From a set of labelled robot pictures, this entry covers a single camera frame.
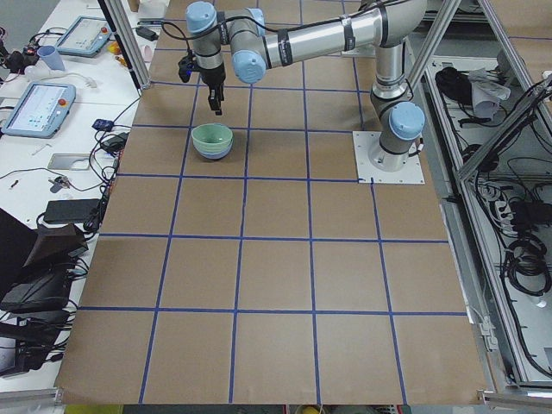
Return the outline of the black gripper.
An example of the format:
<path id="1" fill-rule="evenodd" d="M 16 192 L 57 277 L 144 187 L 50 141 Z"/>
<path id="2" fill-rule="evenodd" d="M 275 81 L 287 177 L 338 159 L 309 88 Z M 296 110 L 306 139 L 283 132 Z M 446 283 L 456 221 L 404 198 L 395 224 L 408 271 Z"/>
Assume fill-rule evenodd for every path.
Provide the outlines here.
<path id="1" fill-rule="evenodd" d="M 209 87 L 210 95 L 214 97 L 208 98 L 210 109 L 215 111 L 216 115 L 221 115 L 223 113 L 221 100 L 224 100 L 223 84 L 226 79 L 225 65 L 220 64 L 211 69 L 203 68 L 201 79 Z"/>

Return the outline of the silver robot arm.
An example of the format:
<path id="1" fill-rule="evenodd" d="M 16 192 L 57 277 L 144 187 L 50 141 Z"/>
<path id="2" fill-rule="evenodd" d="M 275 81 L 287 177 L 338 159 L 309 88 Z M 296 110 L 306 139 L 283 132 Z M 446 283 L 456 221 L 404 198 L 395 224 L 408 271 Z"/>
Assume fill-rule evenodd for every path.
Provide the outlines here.
<path id="1" fill-rule="evenodd" d="M 226 79 L 222 48 L 229 47 L 235 76 L 244 84 L 261 81 L 266 72 L 307 60 L 370 46 L 376 67 L 371 95 L 383 130 L 369 151 L 370 162 L 394 173 L 413 155 L 425 116 L 407 100 L 412 85 L 405 75 L 405 41 L 422 21 L 425 1 L 364 1 L 352 15 L 293 28 L 270 29 L 261 9 L 218 11 L 205 1 L 189 5 L 185 20 L 190 37 L 179 76 L 187 82 L 199 74 L 209 88 L 208 102 L 221 115 Z"/>

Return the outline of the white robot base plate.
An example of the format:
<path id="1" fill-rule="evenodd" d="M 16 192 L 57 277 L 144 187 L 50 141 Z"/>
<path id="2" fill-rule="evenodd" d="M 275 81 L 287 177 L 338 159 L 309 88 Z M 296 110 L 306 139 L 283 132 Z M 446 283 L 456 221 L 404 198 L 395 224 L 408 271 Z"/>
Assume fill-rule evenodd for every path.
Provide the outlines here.
<path id="1" fill-rule="evenodd" d="M 421 161 L 415 144 L 402 155 L 393 155 L 380 146 L 379 131 L 354 131 L 357 181 L 363 184 L 423 185 Z"/>

